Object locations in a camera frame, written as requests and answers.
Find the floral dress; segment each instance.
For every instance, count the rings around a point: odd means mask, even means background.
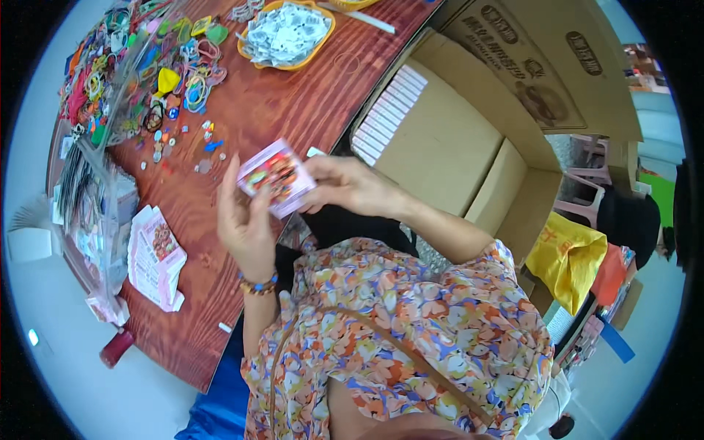
[[[417,258],[362,238],[295,269],[281,315],[242,360],[247,438],[328,439],[331,379],[376,420],[433,413],[502,439],[548,390],[550,336],[499,240],[435,280]]]

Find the hand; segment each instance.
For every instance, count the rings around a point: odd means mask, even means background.
[[[269,226],[270,189],[249,197],[237,186],[239,157],[235,156],[218,188],[218,237],[249,282],[265,283],[274,275],[276,242]]]
[[[314,156],[304,164],[318,187],[303,197],[299,212],[315,214],[333,204],[359,215],[397,218],[408,195],[384,182],[356,158]]]

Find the white stick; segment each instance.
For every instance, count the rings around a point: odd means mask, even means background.
[[[330,3],[318,3],[318,6],[320,6],[323,9],[327,9],[328,11],[333,11],[333,12],[339,12],[340,14],[347,15],[348,17],[355,18],[359,21],[363,21],[364,23],[367,23],[368,25],[372,25],[374,27],[378,27],[379,29],[388,32],[389,34],[396,34],[396,28],[394,26],[391,26],[390,24],[378,20],[374,17],[371,17],[367,14],[361,13],[361,12],[345,12],[345,11],[340,11],[338,8],[336,8],[334,5]]]

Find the woman's left hand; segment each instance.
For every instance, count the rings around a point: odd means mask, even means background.
[[[276,242],[269,226],[268,186],[249,201],[237,186],[239,157],[230,161],[218,188],[218,237],[234,257],[244,278],[265,283],[274,275]]]

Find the blue tarp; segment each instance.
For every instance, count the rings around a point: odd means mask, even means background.
[[[242,359],[242,319],[215,372],[208,394],[199,394],[189,411],[191,419],[175,440],[232,440],[244,438],[249,388],[239,373]]]

